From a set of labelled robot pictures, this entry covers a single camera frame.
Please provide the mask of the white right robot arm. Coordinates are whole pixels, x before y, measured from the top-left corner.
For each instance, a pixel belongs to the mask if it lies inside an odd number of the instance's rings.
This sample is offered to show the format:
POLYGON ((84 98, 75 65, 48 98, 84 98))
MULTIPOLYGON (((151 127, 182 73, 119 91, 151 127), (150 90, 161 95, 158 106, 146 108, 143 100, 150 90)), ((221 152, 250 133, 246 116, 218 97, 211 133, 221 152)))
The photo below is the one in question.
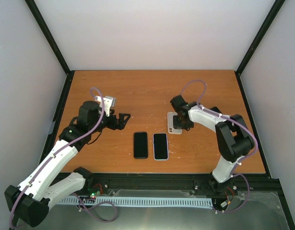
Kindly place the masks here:
POLYGON ((177 113, 171 118, 174 129, 188 131, 198 123, 216 133, 220 159, 211 175, 218 184, 231 179, 250 151, 258 150, 257 140, 241 115, 223 115, 216 107, 208 109, 196 102, 187 103, 180 96, 171 99, 170 104, 177 113))

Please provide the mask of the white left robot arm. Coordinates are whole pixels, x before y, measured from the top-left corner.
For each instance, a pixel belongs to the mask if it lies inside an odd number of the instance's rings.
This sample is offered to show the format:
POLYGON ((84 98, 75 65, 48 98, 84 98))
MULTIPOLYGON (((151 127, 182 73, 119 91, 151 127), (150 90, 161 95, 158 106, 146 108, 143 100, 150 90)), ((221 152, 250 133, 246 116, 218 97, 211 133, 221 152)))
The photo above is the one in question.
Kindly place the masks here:
POLYGON ((91 136, 103 129, 123 130, 130 114, 115 115, 113 102, 108 98, 85 101, 78 116, 63 129, 50 153, 18 186, 9 185, 4 196, 12 216, 16 215, 30 227, 38 226, 50 209, 68 195, 81 190, 90 192, 94 187, 92 173, 76 168, 60 182, 53 183, 64 166, 75 157, 91 136))

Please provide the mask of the cream phone case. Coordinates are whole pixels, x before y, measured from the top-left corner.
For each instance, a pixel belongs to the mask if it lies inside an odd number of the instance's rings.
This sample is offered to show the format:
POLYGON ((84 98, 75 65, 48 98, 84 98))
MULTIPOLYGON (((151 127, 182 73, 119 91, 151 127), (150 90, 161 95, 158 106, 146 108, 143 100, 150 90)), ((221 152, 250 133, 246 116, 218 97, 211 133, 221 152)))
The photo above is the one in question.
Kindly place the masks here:
POLYGON ((173 125, 173 120, 175 116, 177 116, 176 112, 167 113, 167 130, 169 134, 180 135, 182 134, 182 129, 174 128, 174 125, 173 125))

